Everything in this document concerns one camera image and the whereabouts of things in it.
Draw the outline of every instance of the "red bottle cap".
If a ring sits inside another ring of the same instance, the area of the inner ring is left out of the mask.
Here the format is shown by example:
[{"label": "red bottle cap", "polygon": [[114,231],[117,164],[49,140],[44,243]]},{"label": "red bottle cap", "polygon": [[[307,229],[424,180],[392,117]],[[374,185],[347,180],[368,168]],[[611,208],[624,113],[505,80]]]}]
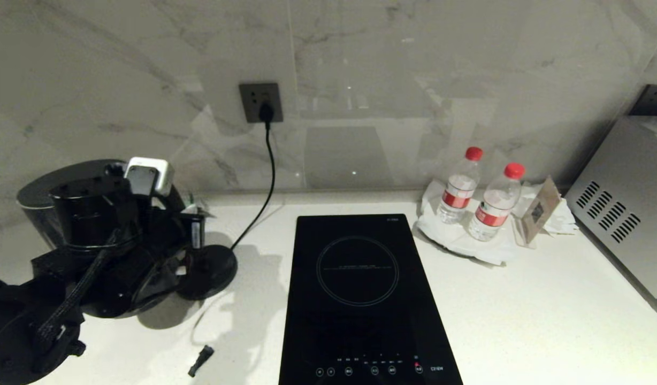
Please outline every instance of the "red bottle cap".
[{"label": "red bottle cap", "polygon": [[521,179],[526,173],[526,168],[521,163],[510,163],[505,167],[505,176],[510,179]]},{"label": "red bottle cap", "polygon": [[470,161],[480,161],[483,156],[483,150],[478,147],[469,147],[466,149],[466,158]]}]

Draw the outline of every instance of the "small black plug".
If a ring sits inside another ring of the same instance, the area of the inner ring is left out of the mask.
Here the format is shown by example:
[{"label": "small black plug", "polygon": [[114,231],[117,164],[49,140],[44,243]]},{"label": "small black plug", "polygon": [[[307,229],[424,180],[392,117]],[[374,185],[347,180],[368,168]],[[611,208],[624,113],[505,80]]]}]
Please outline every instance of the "small black plug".
[{"label": "small black plug", "polygon": [[266,124],[272,122],[272,119],[274,119],[274,108],[270,103],[262,103],[262,106],[259,108],[259,119]]},{"label": "small black plug", "polygon": [[210,346],[205,345],[204,348],[202,348],[201,353],[198,356],[198,360],[196,361],[195,365],[191,366],[191,370],[188,371],[188,375],[191,377],[196,376],[196,372],[198,369],[204,364],[209,358],[214,354],[214,349],[212,349]]}]

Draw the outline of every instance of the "white countertop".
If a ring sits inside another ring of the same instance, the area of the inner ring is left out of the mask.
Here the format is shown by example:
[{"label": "white countertop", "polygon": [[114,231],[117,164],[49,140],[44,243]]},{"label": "white countertop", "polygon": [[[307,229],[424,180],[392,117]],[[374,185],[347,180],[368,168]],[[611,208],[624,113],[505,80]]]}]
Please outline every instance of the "white countertop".
[{"label": "white countertop", "polygon": [[[224,292],[204,304],[170,297],[130,319],[86,316],[86,353],[38,383],[277,385],[296,218],[404,213],[410,226],[417,219],[413,199],[279,200],[236,248],[238,275]],[[215,200],[207,243],[231,245],[258,201]],[[657,313],[585,236],[540,235],[537,250],[517,249],[519,257],[504,267],[451,256],[416,230],[414,236],[465,385],[657,384]],[[21,250],[1,243],[4,254]],[[11,267],[30,274],[33,257],[19,256]],[[205,344],[216,353],[192,379],[187,372]]]}]

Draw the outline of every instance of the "water bottle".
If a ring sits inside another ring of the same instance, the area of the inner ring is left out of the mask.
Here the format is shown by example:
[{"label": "water bottle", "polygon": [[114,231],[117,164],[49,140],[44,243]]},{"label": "water bottle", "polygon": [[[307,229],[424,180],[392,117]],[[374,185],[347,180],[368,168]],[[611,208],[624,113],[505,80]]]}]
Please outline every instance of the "water bottle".
[{"label": "water bottle", "polygon": [[464,216],[466,206],[480,180],[478,161],[482,156],[482,149],[469,147],[464,159],[455,164],[438,205],[438,218],[446,224],[456,224]]},{"label": "water bottle", "polygon": [[469,234],[479,241],[490,241],[500,231],[509,212],[521,197],[520,179],[524,176],[520,163],[507,164],[504,175],[490,182],[483,193],[483,202],[469,222]]}]

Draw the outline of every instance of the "black cable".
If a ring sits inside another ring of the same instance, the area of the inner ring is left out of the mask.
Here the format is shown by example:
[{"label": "black cable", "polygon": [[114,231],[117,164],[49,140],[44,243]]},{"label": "black cable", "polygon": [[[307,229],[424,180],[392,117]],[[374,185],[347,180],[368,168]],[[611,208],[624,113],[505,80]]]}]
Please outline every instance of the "black cable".
[{"label": "black cable", "polygon": [[277,182],[277,167],[274,163],[274,153],[272,152],[272,146],[269,142],[269,133],[272,130],[272,119],[274,118],[274,109],[267,103],[264,103],[262,107],[259,108],[259,118],[262,119],[264,122],[264,127],[267,130],[267,150],[269,151],[269,160],[272,163],[272,186],[269,188],[269,195],[267,195],[267,200],[264,202],[262,205],[262,209],[259,211],[255,219],[253,219],[252,222],[248,225],[248,228],[243,231],[243,234],[236,239],[236,241],[233,243],[233,246],[231,246],[231,250],[235,249],[235,247],[240,243],[241,239],[245,237],[246,234],[250,231],[250,229],[253,227],[255,222],[257,222],[257,219],[262,215],[264,212],[265,208],[267,208],[267,205],[269,204],[269,200],[272,199],[272,194],[274,193],[274,185]]},{"label": "black cable", "polygon": [[[115,229],[105,244],[109,245],[117,243],[120,234],[121,229]],[[47,347],[52,339],[58,334],[59,329],[57,328],[59,327],[59,320],[62,319],[67,312],[79,305],[81,297],[86,294],[86,291],[91,287],[91,284],[96,280],[98,274],[110,260],[112,251],[113,248],[106,248],[98,253],[98,256],[96,256],[91,266],[86,270],[81,280],[79,280],[79,283],[74,287],[74,290],[72,290],[64,302],[62,302],[62,304],[55,309],[55,312],[53,312],[38,328],[36,336],[39,344]]]}]

